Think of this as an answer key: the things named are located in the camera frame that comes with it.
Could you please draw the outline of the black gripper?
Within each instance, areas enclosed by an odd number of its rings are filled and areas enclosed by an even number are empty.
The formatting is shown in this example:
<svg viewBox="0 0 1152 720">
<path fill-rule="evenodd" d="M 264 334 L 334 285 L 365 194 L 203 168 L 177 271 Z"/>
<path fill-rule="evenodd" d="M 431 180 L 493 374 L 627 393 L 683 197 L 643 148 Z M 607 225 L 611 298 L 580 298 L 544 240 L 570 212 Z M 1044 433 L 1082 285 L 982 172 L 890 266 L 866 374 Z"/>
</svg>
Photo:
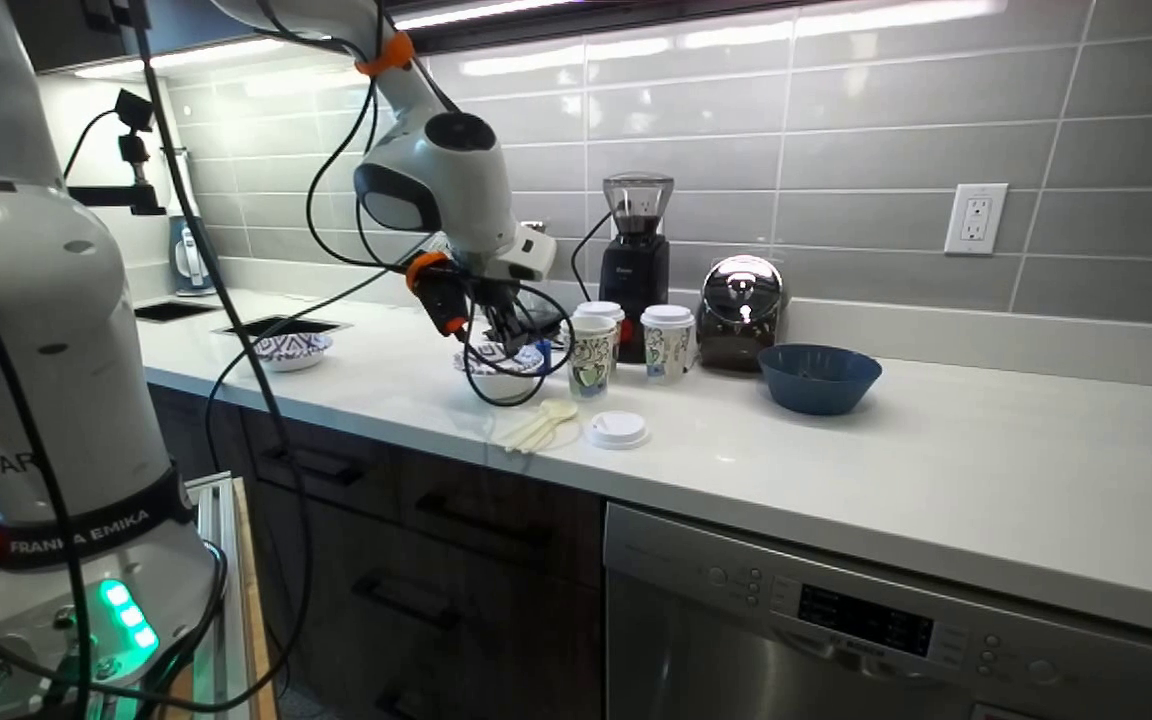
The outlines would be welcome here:
<svg viewBox="0 0 1152 720">
<path fill-rule="evenodd" d="M 439 338 L 470 341 L 474 320 L 484 320 L 484 338 L 503 356 L 517 356 L 523 343 L 553 341 L 559 334 L 555 311 L 542 311 L 519 300 L 519 282 L 474 275 L 449 253 L 415 253 L 406 266 L 406 285 Z"/>
</svg>

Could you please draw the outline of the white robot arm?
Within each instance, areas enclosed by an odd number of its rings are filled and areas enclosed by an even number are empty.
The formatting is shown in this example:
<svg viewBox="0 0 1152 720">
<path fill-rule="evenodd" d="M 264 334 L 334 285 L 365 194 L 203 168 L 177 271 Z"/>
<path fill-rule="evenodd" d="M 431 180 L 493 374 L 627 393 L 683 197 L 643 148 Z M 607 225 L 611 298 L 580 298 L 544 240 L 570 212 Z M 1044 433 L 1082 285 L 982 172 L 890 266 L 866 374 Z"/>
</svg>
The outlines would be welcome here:
<svg viewBox="0 0 1152 720">
<path fill-rule="evenodd" d="M 213 0 L 223 18 L 358 61 L 395 112 L 358 168 L 358 203 L 393 232 L 438 232 L 412 290 L 444 334 L 512 282 L 517 225 L 500 139 L 420 69 L 381 0 Z M 11 573 L 86 566 L 179 526 L 121 249 L 60 180 L 30 47 L 0 0 L 0 522 Z"/>
</svg>

